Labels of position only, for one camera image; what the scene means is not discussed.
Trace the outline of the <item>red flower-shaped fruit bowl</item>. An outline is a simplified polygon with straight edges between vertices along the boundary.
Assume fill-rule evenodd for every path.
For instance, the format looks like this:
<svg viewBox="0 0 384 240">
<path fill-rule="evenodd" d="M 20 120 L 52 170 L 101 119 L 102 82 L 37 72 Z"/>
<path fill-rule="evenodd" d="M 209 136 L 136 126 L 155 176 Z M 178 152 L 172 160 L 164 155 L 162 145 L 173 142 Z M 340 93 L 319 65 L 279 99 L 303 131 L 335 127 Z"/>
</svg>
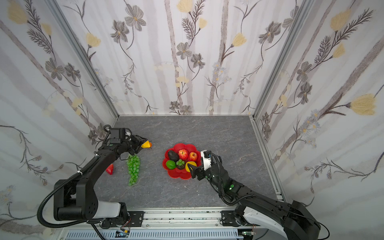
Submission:
<svg viewBox="0 0 384 240">
<path fill-rule="evenodd" d="M 169 170 L 166 167 L 166 162 L 169 160 L 168 155 L 167 155 L 168 151 L 169 150 L 173 150 L 174 152 L 178 153 L 178 151 L 181 150 L 181 149 L 186 149 L 189 152 L 189 155 L 190 155 L 190 152 L 197 153 L 198 154 L 198 159 L 195 162 L 197 163 L 197 167 L 202 166 L 201 153 L 197 150 L 197 148 L 194 145 L 192 145 L 192 144 L 183 144 L 183 143 L 176 144 L 172 148 L 166 150 L 165 158 L 164 158 L 164 160 L 162 162 L 162 166 L 167 171 L 169 177 L 171 177 L 173 179 L 180 178 L 182 180 L 188 180 L 188 179 L 191 178 L 191 173 L 188 173 L 185 169 L 184 170 L 179 170 L 179 169 L 175 168 L 174 170 Z"/>
</svg>

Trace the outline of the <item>yellow lemon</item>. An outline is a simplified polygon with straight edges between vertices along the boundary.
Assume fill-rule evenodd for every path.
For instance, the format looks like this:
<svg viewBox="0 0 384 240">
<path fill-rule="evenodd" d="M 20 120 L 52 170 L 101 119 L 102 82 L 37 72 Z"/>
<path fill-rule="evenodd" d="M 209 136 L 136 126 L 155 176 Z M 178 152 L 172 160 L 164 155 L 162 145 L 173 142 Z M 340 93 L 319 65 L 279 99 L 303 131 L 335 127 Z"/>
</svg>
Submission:
<svg viewBox="0 0 384 240">
<path fill-rule="evenodd" d="M 189 162 L 186 162 L 186 165 L 185 165 L 185 170 L 190 173 L 191 172 L 191 167 L 196 167 L 197 166 L 197 163 L 196 162 L 193 162 L 193 161 L 189 161 Z"/>
</svg>

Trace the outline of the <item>red apple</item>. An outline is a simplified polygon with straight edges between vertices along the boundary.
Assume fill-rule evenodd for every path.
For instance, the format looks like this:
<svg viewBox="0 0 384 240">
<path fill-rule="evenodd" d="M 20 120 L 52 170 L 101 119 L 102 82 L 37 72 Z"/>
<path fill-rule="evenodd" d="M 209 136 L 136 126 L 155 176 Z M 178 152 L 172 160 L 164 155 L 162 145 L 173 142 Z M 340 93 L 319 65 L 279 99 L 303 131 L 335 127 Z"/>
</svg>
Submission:
<svg viewBox="0 0 384 240">
<path fill-rule="evenodd" d="M 179 159 L 186 161 L 189 158 L 189 152 L 186 149 L 181 149 L 178 151 Z"/>
</svg>

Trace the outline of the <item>dark mangosteen with green leaves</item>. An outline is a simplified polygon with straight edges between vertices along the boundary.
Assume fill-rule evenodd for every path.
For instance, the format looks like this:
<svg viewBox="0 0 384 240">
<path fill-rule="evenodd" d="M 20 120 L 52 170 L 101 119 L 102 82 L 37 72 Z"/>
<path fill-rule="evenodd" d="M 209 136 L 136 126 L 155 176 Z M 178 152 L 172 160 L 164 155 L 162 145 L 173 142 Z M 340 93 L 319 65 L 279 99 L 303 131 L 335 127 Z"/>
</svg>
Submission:
<svg viewBox="0 0 384 240">
<path fill-rule="evenodd" d="M 176 162 L 176 168 L 179 169 L 179 170 L 184 170 L 185 169 L 185 165 L 186 165 L 186 162 L 179 159 L 177 162 Z"/>
</svg>

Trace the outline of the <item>red yellow pomegranate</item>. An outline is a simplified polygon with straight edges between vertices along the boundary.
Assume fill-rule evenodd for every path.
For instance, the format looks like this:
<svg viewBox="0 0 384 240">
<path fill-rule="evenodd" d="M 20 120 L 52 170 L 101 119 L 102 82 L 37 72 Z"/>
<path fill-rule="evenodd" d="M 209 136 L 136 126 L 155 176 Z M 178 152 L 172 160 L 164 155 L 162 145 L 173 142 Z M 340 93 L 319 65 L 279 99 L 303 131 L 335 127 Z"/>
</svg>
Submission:
<svg viewBox="0 0 384 240">
<path fill-rule="evenodd" d="M 195 162 L 198 159 L 198 154 L 195 152 L 190 152 L 189 160 Z"/>
</svg>

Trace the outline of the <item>dark green avocado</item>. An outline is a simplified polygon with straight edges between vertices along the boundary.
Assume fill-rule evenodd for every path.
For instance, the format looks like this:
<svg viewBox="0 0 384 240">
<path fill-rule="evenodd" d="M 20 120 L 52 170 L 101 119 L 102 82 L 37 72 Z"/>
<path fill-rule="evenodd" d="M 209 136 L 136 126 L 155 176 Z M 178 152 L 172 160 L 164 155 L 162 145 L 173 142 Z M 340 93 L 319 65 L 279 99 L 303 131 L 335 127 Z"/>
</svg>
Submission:
<svg viewBox="0 0 384 240">
<path fill-rule="evenodd" d="M 178 153 L 174 152 L 173 150 L 169 150 L 167 155 L 169 160 L 174 161 L 175 163 L 180 159 Z"/>
</svg>

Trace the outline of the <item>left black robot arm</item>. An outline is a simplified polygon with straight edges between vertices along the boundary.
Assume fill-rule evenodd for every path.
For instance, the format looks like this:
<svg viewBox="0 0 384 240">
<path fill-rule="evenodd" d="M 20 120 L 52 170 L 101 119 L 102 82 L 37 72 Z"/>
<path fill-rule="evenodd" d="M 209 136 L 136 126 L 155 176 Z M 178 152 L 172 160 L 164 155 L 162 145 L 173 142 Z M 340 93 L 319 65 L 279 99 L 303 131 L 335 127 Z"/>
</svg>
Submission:
<svg viewBox="0 0 384 240">
<path fill-rule="evenodd" d="M 74 175 L 56 182 L 54 190 L 42 201 L 37 211 L 38 222 L 47 228 L 66 228 L 77 224 L 122 226 L 131 217 L 125 203 L 99 201 L 94 186 L 107 168 L 124 153 L 137 155 L 152 144 L 134 135 L 128 128 L 103 126 L 106 137 L 94 157 Z"/>
</svg>

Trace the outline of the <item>yellow pear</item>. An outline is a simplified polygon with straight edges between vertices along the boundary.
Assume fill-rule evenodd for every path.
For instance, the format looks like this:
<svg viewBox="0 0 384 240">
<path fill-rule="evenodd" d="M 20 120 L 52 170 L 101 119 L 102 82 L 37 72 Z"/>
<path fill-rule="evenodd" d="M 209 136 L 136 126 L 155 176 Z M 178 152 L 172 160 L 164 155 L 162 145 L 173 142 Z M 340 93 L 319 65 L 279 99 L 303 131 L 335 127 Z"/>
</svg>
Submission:
<svg viewBox="0 0 384 240">
<path fill-rule="evenodd" d="M 141 145 L 141 148 L 148 149 L 152 147 L 152 143 L 150 141 L 146 141 Z"/>
</svg>

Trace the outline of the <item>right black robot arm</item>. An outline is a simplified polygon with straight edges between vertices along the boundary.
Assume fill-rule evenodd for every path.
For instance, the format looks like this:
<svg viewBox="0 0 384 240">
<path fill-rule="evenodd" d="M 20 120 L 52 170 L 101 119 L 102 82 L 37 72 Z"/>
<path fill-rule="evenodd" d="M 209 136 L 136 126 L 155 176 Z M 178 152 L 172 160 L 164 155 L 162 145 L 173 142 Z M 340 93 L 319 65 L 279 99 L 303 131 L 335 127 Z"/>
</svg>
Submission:
<svg viewBox="0 0 384 240">
<path fill-rule="evenodd" d="M 250 224 L 271 230 L 288 240 L 318 240 L 324 227 L 301 202 L 281 202 L 261 195 L 234 180 L 220 156 L 203 152 L 203 164 L 188 165 L 193 179 L 206 179 L 228 206 L 234 206 L 238 225 Z"/>
</svg>

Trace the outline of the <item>green lime fruit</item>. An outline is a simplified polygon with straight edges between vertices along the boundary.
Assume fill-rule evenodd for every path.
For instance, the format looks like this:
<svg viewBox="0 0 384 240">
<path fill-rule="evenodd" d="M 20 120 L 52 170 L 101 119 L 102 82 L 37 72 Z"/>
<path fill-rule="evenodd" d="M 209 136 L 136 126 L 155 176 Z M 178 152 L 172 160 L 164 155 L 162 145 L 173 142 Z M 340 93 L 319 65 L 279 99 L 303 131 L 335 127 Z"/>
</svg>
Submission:
<svg viewBox="0 0 384 240">
<path fill-rule="evenodd" d="M 174 170 L 177 165 L 176 165 L 176 162 L 172 161 L 172 160 L 168 160 L 166 162 L 166 167 L 169 169 L 169 170 Z"/>
</svg>

